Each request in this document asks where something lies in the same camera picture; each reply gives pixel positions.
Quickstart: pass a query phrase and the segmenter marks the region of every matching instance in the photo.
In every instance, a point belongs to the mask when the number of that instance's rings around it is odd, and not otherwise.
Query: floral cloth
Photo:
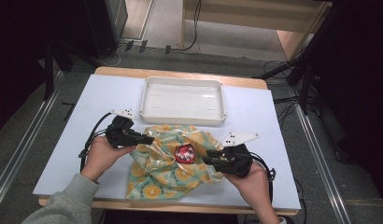
[[[223,176],[213,166],[204,164],[208,149],[219,149],[219,142],[194,126],[159,125],[148,127],[145,134],[155,138],[153,144],[138,145],[131,153],[135,159],[129,179],[127,199],[174,200],[202,183],[221,181]],[[195,150],[193,164],[177,163],[175,150],[191,144]]]

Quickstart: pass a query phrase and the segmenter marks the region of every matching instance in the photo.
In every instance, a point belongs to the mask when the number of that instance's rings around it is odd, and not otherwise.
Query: metal frame
[[[297,91],[293,87],[290,87],[290,92],[292,96],[297,95]],[[329,166],[322,154],[322,150],[319,146],[319,141],[314,134],[311,122],[300,106],[297,106],[296,111],[299,120],[302,123],[303,130],[305,131],[305,137],[308,141],[308,144],[310,145],[311,152],[317,164],[319,175],[322,179],[326,192],[328,193],[328,197],[331,201],[337,221],[338,223],[351,223],[343,198],[340,195],[340,191],[334,182],[331,171],[329,170]]]
[[[44,101],[42,105],[40,106],[34,119],[29,125],[28,130],[25,132],[25,135],[23,136],[22,140],[18,144],[11,159],[7,163],[5,170],[0,175],[0,203],[5,198],[6,193],[8,189],[10,188],[12,181],[14,180],[14,177],[16,176],[17,172],[20,170],[22,162],[25,159],[26,155],[28,154],[29,148],[34,143],[34,140],[40,130],[40,127],[45,121],[48,113],[50,112],[52,108],[53,103],[55,102],[55,99],[57,98],[58,90],[60,89],[63,81],[64,81],[64,73],[60,71],[56,75],[56,78],[54,81],[54,83],[57,84],[57,88],[55,89],[51,97],[48,98],[46,101]]]

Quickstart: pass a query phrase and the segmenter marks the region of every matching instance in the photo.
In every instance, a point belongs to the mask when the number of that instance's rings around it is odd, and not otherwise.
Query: person's right hand
[[[279,223],[270,202],[267,173],[261,166],[252,163],[249,174],[244,178],[236,175],[223,175],[235,185],[245,202],[256,212],[262,224]]]
[[[91,144],[89,156],[81,174],[97,182],[98,178],[109,169],[118,158],[132,152],[135,146],[114,148],[106,137],[96,137]]]

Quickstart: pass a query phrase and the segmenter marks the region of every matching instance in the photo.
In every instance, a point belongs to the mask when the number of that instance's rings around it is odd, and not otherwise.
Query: person's left hand
[[[109,169],[118,158],[132,152],[133,147],[114,148],[109,144],[106,137],[96,137],[90,146],[90,152],[81,174],[90,180],[97,182],[98,178]]]

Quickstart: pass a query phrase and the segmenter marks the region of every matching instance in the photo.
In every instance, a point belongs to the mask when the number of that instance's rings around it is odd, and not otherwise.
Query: gray sleeve
[[[22,223],[92,223],[92,199],[98,188],[99,185],[77,174],[64,191],[51,195],[45,207]]]

